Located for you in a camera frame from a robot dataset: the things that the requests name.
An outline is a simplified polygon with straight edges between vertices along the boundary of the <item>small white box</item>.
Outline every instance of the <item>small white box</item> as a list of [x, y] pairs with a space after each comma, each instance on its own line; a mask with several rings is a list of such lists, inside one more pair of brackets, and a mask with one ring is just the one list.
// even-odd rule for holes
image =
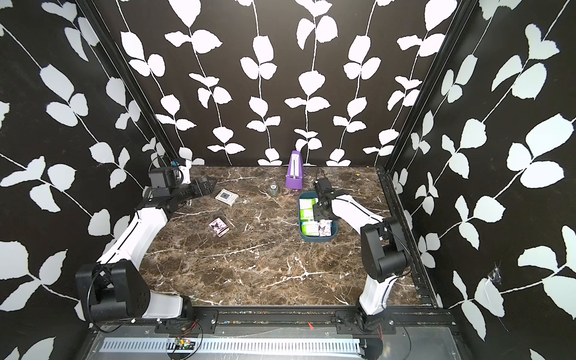
[[222, 189], [218, 195], [216, 195], [216, 200], [223, 202], [224, 204], [228, 204], [232, 206], [232, 204], [238, 199], [238, 195], [230, 192], [226, 189]]

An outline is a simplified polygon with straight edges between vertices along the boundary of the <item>leaf print wall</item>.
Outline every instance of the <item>leaf print wall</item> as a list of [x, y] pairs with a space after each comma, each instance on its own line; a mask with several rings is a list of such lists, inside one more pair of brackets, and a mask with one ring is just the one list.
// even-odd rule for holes
[[2, 328], [0, 358], [73, 358], [74, 275], [166, 159], [75, 3], [0, 1], [0, 44], [0, 319], [25, 324]]
[[458, 7], [456, 0], [95, 4], [180, 155], [241, 166], [286, 164], [294, 149], [308, 165], [383, 164]]
[[576, 350], [575, 14], [479, 1], [392, 168], [436, 302], [477, 359]]

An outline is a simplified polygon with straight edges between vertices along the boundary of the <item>black cable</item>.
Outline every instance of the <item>black cable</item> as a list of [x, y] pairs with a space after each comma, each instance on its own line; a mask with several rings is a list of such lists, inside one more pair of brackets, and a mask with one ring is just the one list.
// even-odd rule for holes
[[200, 338], [200, 345], [196, 346], [196, 343], [194, 343], [194, 351], [189, 353], [187, 357], [185, 357], [184, 359], [181, 359], [181, 360], [186, 360], [187, 358], [191, 357], [192, 355], [194, 355], [198, 351], [200, 346], [202, 346], [202, 341], [204, 341], [204, 329], [202, 328], [202, 325], [200, 325], [200, 322], [198, 322], [197, 324], [198, 324], [198, 326], [200, 326], [200, 332], [202, 333], [202, 337]]
[[322, 174], [324, 175], [324, 177], [326, 177], [326, 173], [324, 172], [323, 168], [316, 168], [316, 178], [315, 180], [318, 180], [318, 171], [322, 170]]
[[353, 203], [352, 201], [344, 200], [344, 199], [338, 199], [338, 198], [335, 198], [334, 200], [340, 200], [340, 201], [344, 201], [344, 202], [347, 202], [347, 203], [349, 203], [349, 204], [352, 204], [352, 205], [354, 205], [358, 210], [360, 210], [360, 211], [363, 212], [364, 214], [368, 215], [369, 218], [374, 219], [374, 220], [376, 220], [376, 221], [378, 221], [378, 222], [382, 222], [382, 220], [380, 220], [380, 219], [378, 219], [378, 218], [375, 218], [375, 217], [373, 217], [372, 215], [370, 215], [369, 213], [365, 212], [364, 210], [362, 210], [361, 207], [359, 207], [358, 205], [356, 205], [356, 204]]
[[408, 348], [408, 354], [406, 354], [406, 356], [402, 359], [402, 360], [406, 360], [410, 356], [410, 353], [412, 352], [412, 339], [410, 339], [410, 334], [408, 333], [408, 330], [406, 330], [406, 327], [404, 326], [404, 324], [402, 324], [400, 322], [400, 320], [398, 320], [398, 317], [396, 315], [394, 315], [394, 317], [396, 318], [396, 322], [398, 322], [404, 328], [404, 332], [408, 336], [408, 341], [410, 342], [410, 346]]
[[[194, 343], [194, 351], [191, 352], [190, 354], [188, 354], [188, 356], [186, 356], [185, 358], [178, 359], [178, 360], [186, 360], [186, 359], [188, 359], [189, 357], [191, 357], [192, 355], [194, 355], [194, 354], [198, 351], [198, 349], [200, 348], [200, 346], [202, 346], [202, 341], [204, 340], [204, 329], [202, 328], [202, 325], [200, 325], [199, 320], [194, 321], [194, 323], [200, 327], [200, 333], [202, 334], [202, 337], [200, 338], [200, 334], [198, 334], [198, 337], [196, 338], [196, 341], [195, 341], [195, 343]], [[189, 330], [188, 332], [185, 332], [184, 334], [179, 335], [179, 336], [176, 338], [176, 340], [177, 340], [178, 338], [180, 338], [180, 337], [188, 334], [190, 331], [192, 331], [192, 330]], [[176, 344], [175, 344], [175, 346], [174, 346], [174, 350], [172, 350], [172, 354], [174, 354], [175, 351], [176, 351]], [[166, 353], [166, 354], [168, 355], [168, 357], [170, 358], [170, 360], [172, 360], [172, 356], [171, 356], [170, 354], [168, 354], [168, 353]]]
[[122, 325], [127, 324], [128, 322], [132, 321], [132, 319], [128, 319], [125, 322], [121, 323], [120, 325], [118, 325], [116, 328], [114, 328], [113, 330], [102, 330], [94, 321], [94, 319], [92, 318], [92, 311], [90, 310], [90, 291], [92, 290], [92, 285], [94, 285], [94, 280], [96, 280], [96, 276], [100, 273], [100, 271], [102, 271], [102, 265], [100, 266], [100, 269], [94, 274], [92, 275], [92, 281], [90, 282], [90, 287], [88, 287], [88, 295], [86, 296], [86, 313], [88, 314], [88, 320], [90, 320], [90, 322], [94, 325], [94, 327], [96, 329], [98, 329], [98, 331], [103, 332], [105, 334], [110, 334], [111, 332], [114, 332], [116, 330], [118, 330]]

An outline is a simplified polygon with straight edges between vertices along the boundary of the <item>green box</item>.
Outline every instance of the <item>green box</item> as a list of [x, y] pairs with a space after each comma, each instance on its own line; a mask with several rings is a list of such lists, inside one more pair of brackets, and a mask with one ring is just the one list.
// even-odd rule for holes
[[316, 203], [315, 199], [300, 199], [300, 210], [312, 209], [312, 206]]
[[306, 236], [318, 236], [318, 222], [305, 221], [302, 223], [302, 234]]
[[300, 221], [314, 220], [314, 212], [312, 209], [301, 209], [300, 210]]

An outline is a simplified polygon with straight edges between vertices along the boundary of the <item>cable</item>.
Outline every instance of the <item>cable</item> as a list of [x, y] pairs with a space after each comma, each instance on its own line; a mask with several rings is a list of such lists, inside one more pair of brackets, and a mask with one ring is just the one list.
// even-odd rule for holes
[[105, 334], [110, 334], [111, 332], [114, 332], [116, 330], [118, 330], [122, 325], [127, 324], [128, 322], [132, 321], [132, 319], [128, 319], [125, 322], [121, 323], [120, 325], [118, 325], [116, 328], [114, 328], [113, 330], [102, 330], [94, 321], [94, 319], [92, 318], [92, 311], [90, 310], [90, 291], [92, 290], [92, 285], [94, 285], [94, 280], [96, 280], [96, 276], [100, 273], [100, 271], [103, 271], [102, 265], [100, 265], [100, 270], [98, 270], [94, 275], [92, 275], [92, 281], [90, 282], [90, 287], [88, 287], [88, 295], [86, 296], [86, 313], [88, 314], [88, 320], [90, 320], [90, 322], [94, 325], [94, 327], [96, 329], [98, 329], [98, 331], [103, 332]]
[[198, 351], [198, 349], [200, 348], [200, 346], [202, 346], [202, 341], [204, 341], [204, 329], [202, 328], [202, 325], [200, 325], [200, 323], [198, 323], [198, 326], [200, 327], [200, 332], [202, 333], [202, 337], [200, 338], [200, 345], [195, 346], [195, 347], [194, 347], [194, 351], [191, 352], [190, 354], [188, 354], [188, 356], [185, 357], [185, 358], [182, 359], [182, 360], [186, 360], [187, 358], [189, 358], [189, 357], [191, 357], [192, 355], [194, 355], [194, 354]]
[[315, 180], [318, 180], [318, 171], [322, 170], [322, 174], [324, 175], [324, 177], [326, 177], [326, 173], [324, 172], [323, 168], [316, 168], [316, 178]]
[[404, 328], [404, 332], [408, 336], [408, 341], [410, 342], [410, 346], [408, 348], [408, 354], [406, 354], [406, 356], [402, 359], [402, 360], [406, 360], [410, 356], [410, 353], [412, 352], [412, 339], [410, 339], [410, 334], [408, 333], [408, 330], [406, 330], [406, 327], [404, 326], [404, 324], [402, 324], [400, 322], [400, 320], [398, 320], [398, 317], [396, 315], [394, 315], [394, 317], [396, 318], [396, 322], [398, 322]]
[[[194, 351], [191, 352], [190, 354], [188, 354], [188, 356], [186, 356], [185, 358], [182, 358], [182, 359], [179, 359], [179, 360], [186, 360], [186, 359], [188, 359], [189, 357], [191, 357], [192, 355], [194, 355], [194, 354], [198, 351], [198, 349], [200, 348], [200, 346], [202, 346], [202, 341], [204, 340], [204, 329], [202, 328], [202, 325], [200, 325], [199, 320], [194, 321], [194, 326], [193, 326], [190, 330], [188, 330], [187, 332], [185, 332], [184, 334], [179, 335], [179, 336], [176, 338], [176, 341], [178, 340], [178, 338], [182, 338], [184, 335], [189, 334], [192, 330], [194, 330], [194, 328], [196, 327], [196, 325], [198, 325], [198, 327], [200, 328], [200, 333], [202, 334], [202, 337], [200, 338], [200, 336], [198, 336], [198, 337], [196, 338], [196, 342], [194, 343]], [[174, 350], [172, 350], [172, 353], [171, 353], [171, 354], [174, 354], [175, 351], [176, 351], [176, 345], [174, 346]], [[168, 355], [168, 357], [170, 358], [170, 360], [172, 360], [171, 354], [168, 354], [168, 353], [166, 353], [166, 354]]]
[[[412, 272], [412, 269], [410, 269], [406, 274], [401, 274], [398, 275], [397, 277], [393, 278], [391, 281], [396, 281], [397, 279], [407, 276], [408, 274], [410, 274]], [[388, 292], [389, 287], [386, 288], [386, 290], [384, 291], [384, 294], [382, 295], [382, 301], [380, 301], [380, 305], [384, 308], [384, 297], [386, 296], [386, 293]]]

